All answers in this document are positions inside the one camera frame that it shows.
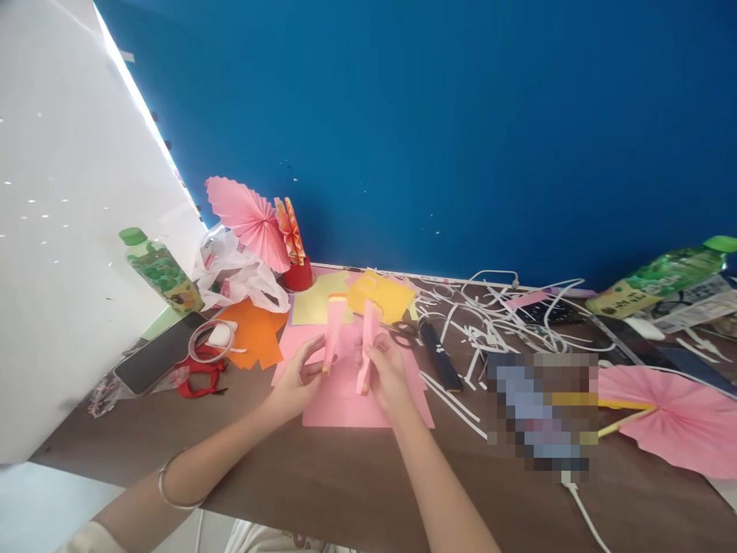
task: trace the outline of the red ribbon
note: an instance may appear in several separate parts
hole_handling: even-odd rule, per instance
[[[211,346],[202,345],[198,347],[196,350],[198,357],[215,357],[218,354],[220,354],[219,351],[217,351],[215,348]],[[198,390],[192,390],[190,388],[190,378],[187,377],[187,380],[182,382],[182,384],[177,388],[179,390],[179,395],[184,398],[198,398],[202,396],[206,396],[207,394],[221,394],[224,393],[228,388],[223,389],[217,389],[217,381],[220,380],[220,373],[225,370],[225,359],[221,359],[217,363],[199,363],[192,359],[191,357],[187,357],[184,361],[181,363],[177,363],[174,368],[178,369],[183,366],[188,366],[190,368],[190,375],[193,373],[209,373],[210,374],[210,388],[203,388]]]

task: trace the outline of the green bottle cap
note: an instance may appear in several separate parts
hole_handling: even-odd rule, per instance
[[[137,246],[148,240],[148,236],[138,227],[123,229],[117,235],[125,242],[126,246]]]
[[[711,237],[704,242],[704,246],[709,247],[712,250],[732,253],[737,251],[737,238],[721,236]]]

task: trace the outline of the green tea bottle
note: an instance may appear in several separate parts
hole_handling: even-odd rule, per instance
[[[200,293],[166,246],[149,240],[137,227],[123,229],[119,236],[128,246],[128,263],[172,309],[184,315],[203,308]]]
[[[586,307],[596,315],[624,319],[717,274],[726,267],[727,253],[736,251],[737,238],[717,236],[699,247],[664,253],[588,300]]]

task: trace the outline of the sleeve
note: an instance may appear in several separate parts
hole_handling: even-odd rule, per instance
[[[88,522],[56,553],[125,553],[102,525]]]

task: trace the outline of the red container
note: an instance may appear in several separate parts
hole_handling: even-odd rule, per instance
[[[305,257],[304,265],[292,265],[284,273],[284,286],[294,292],[304,292],[312,285],[312,266],[309,257]]]

